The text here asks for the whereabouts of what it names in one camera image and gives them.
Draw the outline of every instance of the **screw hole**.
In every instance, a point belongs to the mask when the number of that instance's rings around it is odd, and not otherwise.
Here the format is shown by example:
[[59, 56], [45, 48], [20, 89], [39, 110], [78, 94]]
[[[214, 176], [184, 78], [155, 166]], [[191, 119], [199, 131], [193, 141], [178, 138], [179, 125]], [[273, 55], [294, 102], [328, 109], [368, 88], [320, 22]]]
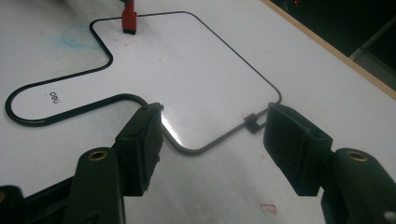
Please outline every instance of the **screw hole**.
[[95, 152], [90, 154], [88, 159], [90, 161], [99, 161], [99, 160], [104, 159], [106, 156], [107, 156], [107, 152], [106, 151], [95, 151]]
[[362, 154], [360, 152], [356, 152], [356, 151], [348, 152], [348, 155], [354, 161], [368, 161], [369, 160], [367, 158], [367, 156], [365, 156], [364, 154]]

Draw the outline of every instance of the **white surface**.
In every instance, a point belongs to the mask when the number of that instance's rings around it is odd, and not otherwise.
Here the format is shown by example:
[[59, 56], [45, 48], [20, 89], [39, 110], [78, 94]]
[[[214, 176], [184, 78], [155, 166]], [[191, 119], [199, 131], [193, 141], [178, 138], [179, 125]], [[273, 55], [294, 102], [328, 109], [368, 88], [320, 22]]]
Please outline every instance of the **white surface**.
[[[333, 149], [363, 149], [396, 179], [395, 101], [260, 1], [146, 0], [136, 7], [195, 14], [279, 87], [284, 105], [328, 133]], [[121, 11], [117, 1], [0, 1], [1, 102], [20, 86], [105, 64], [81, 27]], [[64, 43], [73, 27], [83, 45]], [[30, 195], [69, 177], [79, 155], [111, 146], [135, 110], [118, 103], [44, 128], [22, 127], [3, 113], [0, 185]], [[130, 223], [324, 223], [320, 198], [295, 195], [263, 148], [262, 132], [239, 132], [196, 158], [165, 144], [160, 156], [149, 191], [126, 200]]]
[[46, 119], [130, 93], [164, 105], [166, 129], [181, 146], [198, 149], [280, 98], [191, 14], [141, 17], [137, 35], [124, 34], [120, 23], [93, 26], [113, 55], [108, 68], [26, 89], [15, 96], [13, 112], [22, 119]]

